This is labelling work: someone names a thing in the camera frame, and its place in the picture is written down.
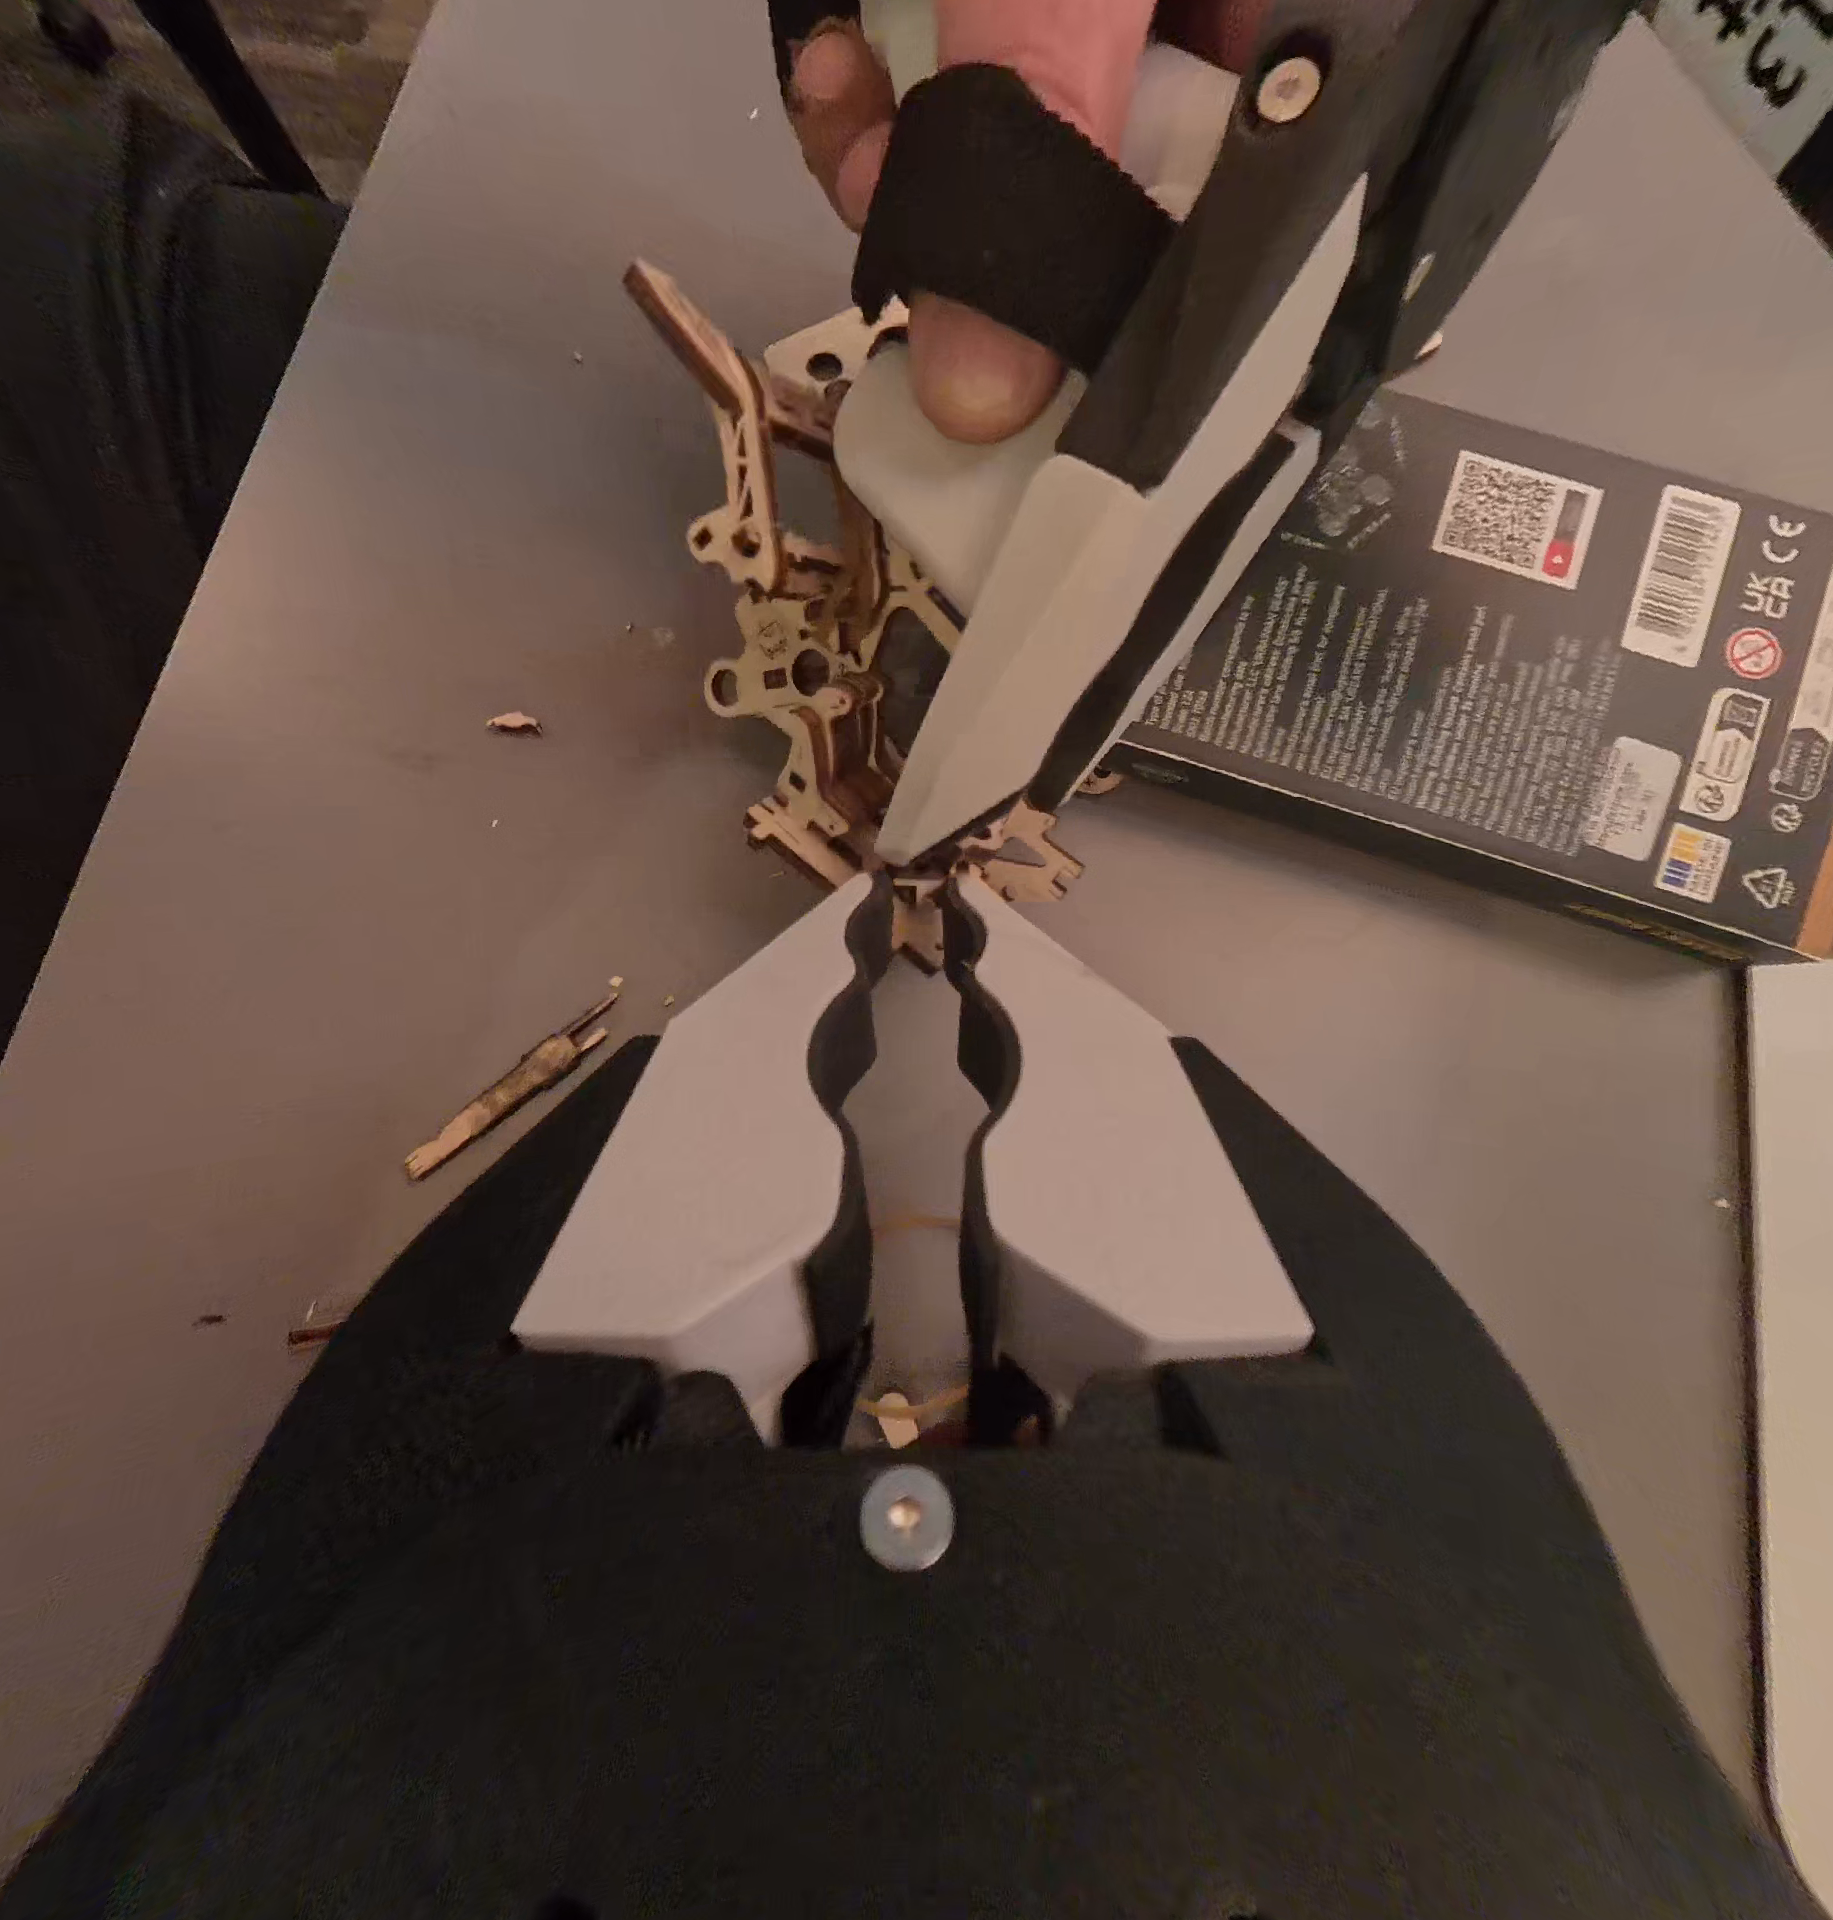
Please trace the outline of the tan rubber band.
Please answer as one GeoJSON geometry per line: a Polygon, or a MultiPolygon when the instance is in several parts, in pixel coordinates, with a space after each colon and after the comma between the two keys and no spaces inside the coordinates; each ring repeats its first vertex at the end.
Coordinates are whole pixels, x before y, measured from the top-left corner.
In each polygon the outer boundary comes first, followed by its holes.
{"type": "Polygon", "coordinates": [[[951,1213],[901,1211],[873,1229],[873,1356],[851,1437],[909,1448],[968,1415],[971,1353],[951,1213]]]}

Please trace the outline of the wooden buggy model assembly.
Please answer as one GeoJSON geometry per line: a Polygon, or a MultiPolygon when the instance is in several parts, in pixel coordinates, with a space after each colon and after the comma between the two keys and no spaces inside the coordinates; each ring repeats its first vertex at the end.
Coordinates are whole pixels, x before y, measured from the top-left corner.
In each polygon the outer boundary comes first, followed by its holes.
{"type": "Polygon", "coordinates": [[[913,628],[950,663],[963,629],[836,472],[836,410],[857,375],[901,346],[901,309],[878,322],[844,311],[753,359],[661,265],[632,257],[623,287],[695,381],[723,464],[723,502],[689,521],[689,553],[735,587],[737,647],[708,663],[703,700],[786,740],[743,835],[838,887],[880,861],[876,837],[903,766],[885,720],[885,645],[913,628]]]}

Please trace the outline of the person's left hand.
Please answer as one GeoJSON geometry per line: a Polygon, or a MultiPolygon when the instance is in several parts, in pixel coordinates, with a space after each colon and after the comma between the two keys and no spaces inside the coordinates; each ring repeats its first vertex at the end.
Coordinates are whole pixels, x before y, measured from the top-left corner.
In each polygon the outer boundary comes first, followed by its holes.
{"type": "Polygon", "coordinates": [[[922,415],[1020,431],[1092,375],[1174,233],[1120,165],[1150,1],[936,5],[936,70],[896,94],[860,5],[768,5],[786,117],[857,233],[851,297],[907,311],[922,415]]]}

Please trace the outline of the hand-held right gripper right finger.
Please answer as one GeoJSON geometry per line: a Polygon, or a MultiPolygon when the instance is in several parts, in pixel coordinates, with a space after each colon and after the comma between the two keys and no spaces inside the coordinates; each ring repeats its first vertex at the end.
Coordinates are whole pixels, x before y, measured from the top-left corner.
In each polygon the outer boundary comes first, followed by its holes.
{"type": "Polygon", "coordinates": [[[1306,1353],[1302,1308],[1191,1064],[1220,1062],[977,877],[950,880],[954,1062],[983,1100],[959,1203],[968,1437],[1104,1374],[1306,1353]]]}

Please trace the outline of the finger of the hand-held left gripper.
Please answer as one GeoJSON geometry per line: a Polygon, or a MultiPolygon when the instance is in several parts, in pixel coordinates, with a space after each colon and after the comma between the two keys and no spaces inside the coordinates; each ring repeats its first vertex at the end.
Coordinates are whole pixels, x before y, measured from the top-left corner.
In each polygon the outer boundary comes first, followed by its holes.
{"type": "Polygon", "coordinates": [[[1356,179],[1157,485],[1070,451],[1037,469],[885,807],[884,864],[918,864],[1017,793],[1060,800],[1054,733],[1126,634],[1134,592],[1275,427],[1306,427],[1286,407],[1351,272],[1362,199],[1356,179]]]}
{"type": "Polygon", "coordinates": [[[1054,799],[1079,789],[1191,653],[1302,489],[1316,454],[1316,429],[1275,427],[1195,516],[1155,580],[1134,592],[1126,634],[1054,733],[1054,799]]]}

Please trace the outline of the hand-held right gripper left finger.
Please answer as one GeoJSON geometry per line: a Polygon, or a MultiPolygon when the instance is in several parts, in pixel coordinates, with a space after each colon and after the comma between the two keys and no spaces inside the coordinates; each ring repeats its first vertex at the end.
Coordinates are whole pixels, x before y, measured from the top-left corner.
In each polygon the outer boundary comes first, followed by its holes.
{"type": "Polygon", "coordinates": [[[513,1316],[522,1346],[716,1374],[768,1441],[840,1441],[873,1356],[844,1104],[880,975],[884,877],[860,876],[669,1019],[513,1316]]]}

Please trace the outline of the black cardboard box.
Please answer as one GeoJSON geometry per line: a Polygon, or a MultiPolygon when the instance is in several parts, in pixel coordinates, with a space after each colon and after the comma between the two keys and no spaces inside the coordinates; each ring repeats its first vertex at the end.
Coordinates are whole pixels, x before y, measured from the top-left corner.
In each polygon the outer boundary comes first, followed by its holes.
{"type": "Polygon", "coordinates": [[[1716,964],[1833,957],[1833,514],[1382,392],[1112,770],[1716,964]]]}

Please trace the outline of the thin wooden lever part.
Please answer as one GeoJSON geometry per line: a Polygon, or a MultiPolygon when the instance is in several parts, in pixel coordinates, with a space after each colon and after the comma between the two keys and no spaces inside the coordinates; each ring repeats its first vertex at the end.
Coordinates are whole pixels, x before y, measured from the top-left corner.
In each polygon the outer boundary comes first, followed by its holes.
{"type": "Polygon", "coordinates": [[[538,1044],[522,1052],[513,1068],[505,1068],[483,1091],[447,1116],[442,1125],[425,1141],[418,1141],[404,1158],[404,1172],[410,1183],[425,1180],[438,1167],[447,1164],[476,1139],[484,1139],[505,1117],[516,1116],[518,1106],[529,1104],[543,1091],[561,1084],[588,1054],[608,1040],[607,1018],[613,1010],[624,988],[623,975],[607,981],[607,992],[580,1010],[571,1019],[545,1034],[538,1044]]]}

